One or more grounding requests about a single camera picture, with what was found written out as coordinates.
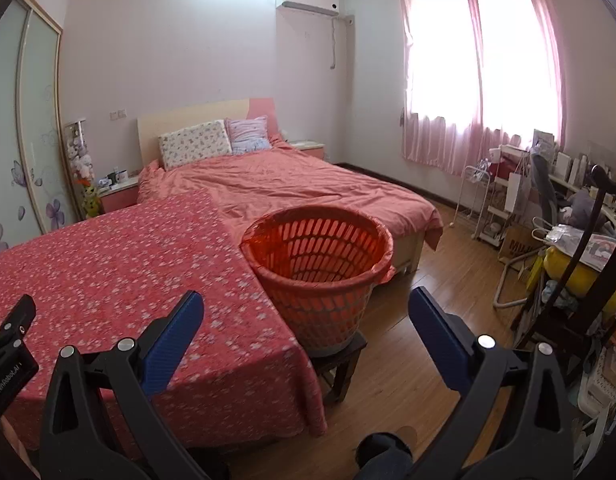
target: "pink floral tablecloth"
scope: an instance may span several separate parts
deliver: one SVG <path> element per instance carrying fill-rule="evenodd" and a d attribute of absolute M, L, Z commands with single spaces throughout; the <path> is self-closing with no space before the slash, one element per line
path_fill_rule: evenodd
<path fill-rule="evenodd" d="M 201 190 L 81 222 L 0 254 L 0 322 L 23 294 L 37 305 L 26 344 L 40 369 L 6 412 L 22 441 L 38 445 L 64 345 L 86 353 L 137 337 L 187 290 L 203 295 L 205 319 L 168 392 L 154 398 L 181 442 L 221 446 L 305 428 L 323 434 L 312 365 Z"/>

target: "pink striped pillow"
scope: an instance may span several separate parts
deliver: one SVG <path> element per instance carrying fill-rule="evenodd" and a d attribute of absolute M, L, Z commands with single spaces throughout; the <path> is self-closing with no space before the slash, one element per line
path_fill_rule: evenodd
<path fill-rule="evenodd" d="M 257 119 L 226 119 L 232 155 L 259 152 L 272 148 L 267 136 L 267 116 Z"/>

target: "plastic basket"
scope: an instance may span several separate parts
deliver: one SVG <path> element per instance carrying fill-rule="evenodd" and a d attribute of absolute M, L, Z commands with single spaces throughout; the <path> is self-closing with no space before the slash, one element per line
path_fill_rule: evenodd
<path fill-rule="evenodd" d="M 265 216 L 246 230 L 241 250 L 310 357 L 350 343 L 374 286 L 393 272 L 384 225 L 334 206 Z"/>

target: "screw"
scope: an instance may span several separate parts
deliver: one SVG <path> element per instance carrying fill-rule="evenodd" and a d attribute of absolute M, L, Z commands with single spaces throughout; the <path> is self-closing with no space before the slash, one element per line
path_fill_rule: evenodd
<path fill-rule="evenodd" d="M 552 355 L 552 346 L 547 343 L 539 343 L 539 352 L 543 355 Z"/>
<path fill-rule="evenodd" d="M 119 343 L 117 343 L 117 348 L 121 350 L 121 352 L 128 352 L 134 348 L 134 339 L 130 339 L 127 337 L 126 339 L 121 339 Z"/>
<path fill-rule="evenodd" d="M 59 352 L 59 355 L 63 358 L 67 358 L 70 357 L 72 354 L 74 354 L 74 346 L 64 346 L 62 348 L 62 351 Z"/>
<path fill-rule="evenodd" d="M 478 338 L 478 343 L 483 346 L 483 348 L 494 348 L 496 346 L 496 341 L 489 335 L 482 335 Z"/>

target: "pillow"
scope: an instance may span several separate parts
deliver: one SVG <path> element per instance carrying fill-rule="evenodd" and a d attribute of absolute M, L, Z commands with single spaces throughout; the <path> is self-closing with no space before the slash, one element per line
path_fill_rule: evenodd
<path fill-rule="evenodd" d="M 223 121 L 211 121 L 159 137 L 166 171 L 213 156 L 230 155 L 230 140 Z"/>
<path fill-rule="evenodd" d="M 259 152 L 272 148 L 267 136 L 267 117 L 257 119 L 226 119 L 232 155 Z"/>

